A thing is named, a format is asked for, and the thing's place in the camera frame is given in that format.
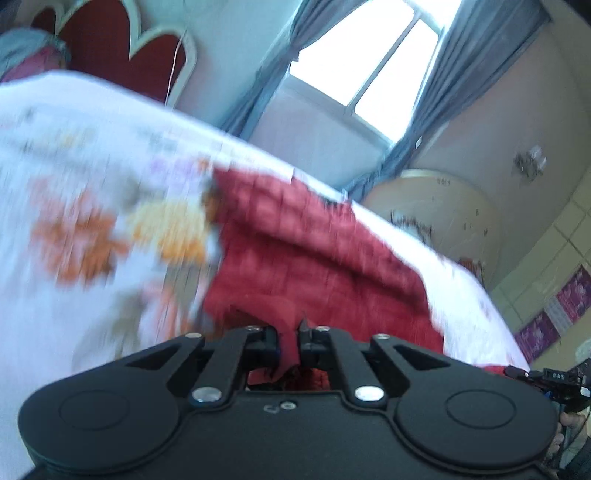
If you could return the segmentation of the blue left curtain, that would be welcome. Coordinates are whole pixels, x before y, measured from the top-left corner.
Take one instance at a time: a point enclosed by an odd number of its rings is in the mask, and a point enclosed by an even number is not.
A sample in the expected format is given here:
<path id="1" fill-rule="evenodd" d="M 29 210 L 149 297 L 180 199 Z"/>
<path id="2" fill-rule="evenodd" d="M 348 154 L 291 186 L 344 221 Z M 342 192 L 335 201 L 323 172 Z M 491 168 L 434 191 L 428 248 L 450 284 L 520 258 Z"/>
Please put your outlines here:
<path id="1" fill-rule="evenodd" d="M 363 4 L 363 0 L 301 1 L 293 18 L 263 59 L 249 88 L 225 115 L 221 130 L 249 140 L 276 90 L 290 73 L 291 64 L 297 62 L 301 50 L 317 42 Z"/>

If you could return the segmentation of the red quilted jacket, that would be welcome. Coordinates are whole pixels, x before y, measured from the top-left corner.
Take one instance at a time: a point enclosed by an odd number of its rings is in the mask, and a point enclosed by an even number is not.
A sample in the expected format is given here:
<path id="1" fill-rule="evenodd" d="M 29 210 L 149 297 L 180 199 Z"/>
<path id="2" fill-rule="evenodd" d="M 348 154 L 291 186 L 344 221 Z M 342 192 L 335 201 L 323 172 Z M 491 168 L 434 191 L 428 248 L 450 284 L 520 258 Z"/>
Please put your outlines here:
<path id="1" fill-rule="evenodd" d="M 384 333 L 434 351 L 420 275 L 356 220 L 347 203 L 328 205 L 300 180 L 215 169 L 222 260 L 204 299 L 215 333 L 270 326 L 280 340 L 276 366 L 260 367 L 249 385 L 324 390 L 327 374 L 304 371 L 297 329 L 328 326 L 359 342 Z"/>

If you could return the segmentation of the bright window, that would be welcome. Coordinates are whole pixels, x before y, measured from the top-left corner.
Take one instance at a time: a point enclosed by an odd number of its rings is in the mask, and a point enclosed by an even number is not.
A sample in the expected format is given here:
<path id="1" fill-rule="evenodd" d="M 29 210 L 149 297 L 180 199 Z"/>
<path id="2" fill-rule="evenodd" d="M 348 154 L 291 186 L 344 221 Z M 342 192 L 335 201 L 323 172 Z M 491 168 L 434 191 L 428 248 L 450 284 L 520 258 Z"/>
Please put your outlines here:
<path id="1" fill-rule="evenodd" d="M 394 143 L 420 92 L 459 1 L 363 3 L 290 65 L 290 77 L 325 110 Z"/>

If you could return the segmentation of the cream round headboard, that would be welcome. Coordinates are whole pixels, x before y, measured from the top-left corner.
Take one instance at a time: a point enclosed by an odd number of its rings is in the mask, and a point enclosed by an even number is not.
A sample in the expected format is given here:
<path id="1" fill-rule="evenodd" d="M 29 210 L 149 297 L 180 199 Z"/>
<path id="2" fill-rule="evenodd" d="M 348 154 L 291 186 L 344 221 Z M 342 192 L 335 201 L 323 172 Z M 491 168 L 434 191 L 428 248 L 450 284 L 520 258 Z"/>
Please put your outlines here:
<path id="1" fill-rule="evenodd" d="M 372 189 L 363 206 L 467 268 L 483 286 L 493 279 L 500 214 L 481 190 L 451 174 L 408 169 Z"/>

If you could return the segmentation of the red heart-shaped headboard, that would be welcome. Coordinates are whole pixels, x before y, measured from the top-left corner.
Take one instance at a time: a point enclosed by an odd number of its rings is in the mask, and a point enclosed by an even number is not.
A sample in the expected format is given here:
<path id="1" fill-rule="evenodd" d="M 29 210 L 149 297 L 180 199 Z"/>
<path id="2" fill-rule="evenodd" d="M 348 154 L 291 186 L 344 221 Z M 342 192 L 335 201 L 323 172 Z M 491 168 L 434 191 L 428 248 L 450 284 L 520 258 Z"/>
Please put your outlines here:
<path id="1" fill-rule="evenodd" d="M 27 20 L 65 42 L 69 68 L 173 108 L 197 66 L 197 47 L 178 26 L 145 29 L 134 1 L 45 1 Z"/>

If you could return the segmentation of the white floral bed sheet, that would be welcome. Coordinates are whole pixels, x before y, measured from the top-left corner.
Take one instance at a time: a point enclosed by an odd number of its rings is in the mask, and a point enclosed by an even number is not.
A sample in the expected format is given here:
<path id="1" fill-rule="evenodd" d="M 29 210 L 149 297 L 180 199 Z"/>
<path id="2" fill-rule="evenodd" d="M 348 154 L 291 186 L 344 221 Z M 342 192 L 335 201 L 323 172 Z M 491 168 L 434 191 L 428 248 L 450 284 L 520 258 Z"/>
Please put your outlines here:
<path id="1" fill-rule="evenodd" d="M 413 268 L 444 352 L 526 367 L 465 268 L 296 167 L 138 94 L 51 72 L 1 87 L 1 475 L 31 460 L 17 415 L 38 388 L 191 331 L 225 262 L 205 195 L 215 170 L 252 173 L 346 213 Z"/>

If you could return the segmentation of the blue right curtain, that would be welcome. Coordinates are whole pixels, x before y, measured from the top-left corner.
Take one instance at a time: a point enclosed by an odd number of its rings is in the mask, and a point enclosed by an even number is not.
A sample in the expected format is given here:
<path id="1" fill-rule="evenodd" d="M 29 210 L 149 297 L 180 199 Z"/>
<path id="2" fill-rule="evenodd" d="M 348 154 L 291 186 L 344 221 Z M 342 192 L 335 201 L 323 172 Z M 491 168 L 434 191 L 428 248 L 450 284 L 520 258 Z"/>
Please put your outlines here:
<path id="1" fill-rule="evenodd" d="M 539 1 L 463 1 L 443 38 L 404 136 L 369 173 L 345 187 L 359 202 L 411 163 L 429 138 L 482 97 L 550 21 Z"/>

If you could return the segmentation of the blue curtain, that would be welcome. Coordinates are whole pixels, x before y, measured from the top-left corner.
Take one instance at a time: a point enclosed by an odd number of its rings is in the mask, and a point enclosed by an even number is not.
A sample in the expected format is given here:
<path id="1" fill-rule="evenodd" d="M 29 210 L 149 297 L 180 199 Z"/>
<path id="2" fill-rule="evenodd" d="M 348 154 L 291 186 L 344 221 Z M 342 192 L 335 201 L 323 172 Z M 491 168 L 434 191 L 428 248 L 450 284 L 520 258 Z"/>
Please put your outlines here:
<path id="1" fill-rule="evenodd" d="M 369 173 L 345 187 L 359 202 L 411 163 L 429 138 L 482 97 L 550 21 L 539 1 L 463 1 L 443 38 L 404 136 Z"/>
<path id="2" fill-rule="evenodd" d="M 290 73 L 291 64 L 297 62 L 301 50 L 317 42 L 363 4 L 363 0 L 301 1 L 293 18 L 263 59 L 249 88 L 225 115 L 221 130 L 249 140 L 276 90 Z"/>

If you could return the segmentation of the purple wall posters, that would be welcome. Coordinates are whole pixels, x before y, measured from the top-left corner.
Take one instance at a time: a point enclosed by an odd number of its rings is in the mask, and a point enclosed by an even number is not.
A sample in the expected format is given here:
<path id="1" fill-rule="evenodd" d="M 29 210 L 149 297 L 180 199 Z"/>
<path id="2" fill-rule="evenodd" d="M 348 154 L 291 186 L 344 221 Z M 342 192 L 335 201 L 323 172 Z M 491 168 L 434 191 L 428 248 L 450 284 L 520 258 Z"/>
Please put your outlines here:
<path id="1" fill-rule="evenodd" d="M 515 339 L 530 365 L 566 369 L 590 356 L 590 272 L 580 266 Z"/>

